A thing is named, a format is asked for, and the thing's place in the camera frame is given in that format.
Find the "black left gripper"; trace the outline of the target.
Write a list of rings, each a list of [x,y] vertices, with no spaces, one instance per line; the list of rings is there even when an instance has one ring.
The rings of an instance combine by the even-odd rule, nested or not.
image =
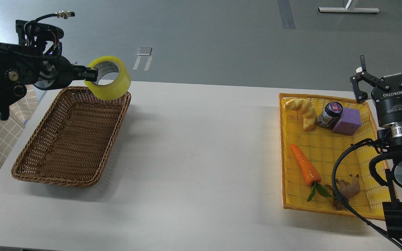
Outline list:
[[[81,79],[89,82],[98,81],[98,69],[71,64],[64,56],[54,62],[43,61],[39,74],[40,78],[35,87],[45,91],[63,89],[72,81]]]

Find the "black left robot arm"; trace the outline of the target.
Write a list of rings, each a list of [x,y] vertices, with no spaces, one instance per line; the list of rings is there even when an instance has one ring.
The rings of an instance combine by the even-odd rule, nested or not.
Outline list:
[[[28,85],[47,91],[66,88],[72,81],[97,81],[96,68],[72,64],[62,55],[64,31],[40,22],[72,16],[74,12],[60,11],[17,20],[18,43],[0,43],[0,120],[9,118],[9,107],[27,95]]]

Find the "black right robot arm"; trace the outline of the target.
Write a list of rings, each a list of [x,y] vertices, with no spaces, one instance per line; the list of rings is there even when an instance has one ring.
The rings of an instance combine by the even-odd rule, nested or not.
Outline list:
[[[359,83],[364,81],[373,87],[371,99],[375,105],[380,129],[377,139],[367,138],[359,141],[341,154],[332,170],[332,189],[344,208],[402,250],[402,202],[396,197],[395,190],[395,186],[402,188],[402,73],[377,78],[367,72],[363,55],[360,56],[360,63],[360,68],[350,78],[352,90],[356,102],[363,103],[368,99],[368,95],[359,89]],[[369,162],[370,175],[380,186],[389,189],[390,201],[382,203],[386,230],[353,209],[336,184],[336,173],[342,160],[349,153],[364,146],[371,146],[378,153]]]

